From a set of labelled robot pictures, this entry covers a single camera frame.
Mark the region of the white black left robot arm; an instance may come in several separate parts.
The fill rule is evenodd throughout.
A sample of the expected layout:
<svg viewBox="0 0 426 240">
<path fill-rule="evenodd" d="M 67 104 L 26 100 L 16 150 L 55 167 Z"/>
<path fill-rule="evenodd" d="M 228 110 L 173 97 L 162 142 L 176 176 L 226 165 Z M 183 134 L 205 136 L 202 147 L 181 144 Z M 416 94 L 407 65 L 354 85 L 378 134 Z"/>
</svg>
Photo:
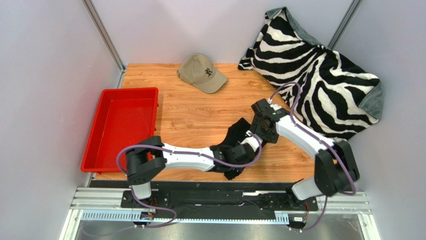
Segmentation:
<svg viewBox="0 0 426 240">
<path fill-rule="evenodd" d="M 152 136 L 138 144 L 125 147 L 117 155 L 124 155 L 127 176 L 134 198 L 145 200 L 152 196 L 151 180 L 167 169 L 194 169 L 223 174 L 240 173 L 256 163 L 263 151 L 263 140 L 248 131 L 237 145 L 214 145 L 204 148 L 177 147 Z"/>
</svg>

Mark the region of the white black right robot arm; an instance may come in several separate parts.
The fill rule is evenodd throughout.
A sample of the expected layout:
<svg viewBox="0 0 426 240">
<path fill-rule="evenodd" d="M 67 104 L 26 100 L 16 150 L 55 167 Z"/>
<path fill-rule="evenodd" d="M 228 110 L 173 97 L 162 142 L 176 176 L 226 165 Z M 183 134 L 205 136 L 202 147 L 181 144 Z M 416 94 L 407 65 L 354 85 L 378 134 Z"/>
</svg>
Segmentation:
<svg viewBox="0 0 426 240">
<path fill-rule="evenodd" d="M 254 117 L 250 132 L 259 137 L 262 144 L 275 144 L 279 137 L 283 137 L 314 161 L 312 177 L 286 188 L 285 202 L 289 207 L 298 206 L 311 197 L 356 193 L 355 182 L 360 173 L 347 141 L 335 141 L 320 135 L 303 126 L 288 110 L 264 98 L 252 104 L 251 109 Z"/>
</svg>

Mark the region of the black t shirt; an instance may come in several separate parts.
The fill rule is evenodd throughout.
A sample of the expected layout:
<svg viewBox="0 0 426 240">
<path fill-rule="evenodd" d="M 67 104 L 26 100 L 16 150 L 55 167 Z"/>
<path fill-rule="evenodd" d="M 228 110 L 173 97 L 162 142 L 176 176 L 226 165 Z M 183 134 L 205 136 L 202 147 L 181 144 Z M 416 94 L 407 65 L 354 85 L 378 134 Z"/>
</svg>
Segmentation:
<svg viewBox="0 0 426 240">
<path fill-rule="evenodd" d="M 224 162 L 225 157 L 223 154 L 225 145 L 236 147 L 238 145 L 244 145 L 243 140 L 247 137 L 246 132 L 250 130 L 251 124 L 247 122 L 243 117 L 240 118 L 236 123 L 231 125 L 228 130 L 224 140 L 217 144 L 212 145 L 209 149 L 213 152 L 213 157 Z M 244 170 L 244 167 L 235 168 L 222 163 L 214 162 L 214 167 L 208 172 L 223 173 L 225 178 L 228 180 L 233 180 L 239 176 Z"/>
</svg>

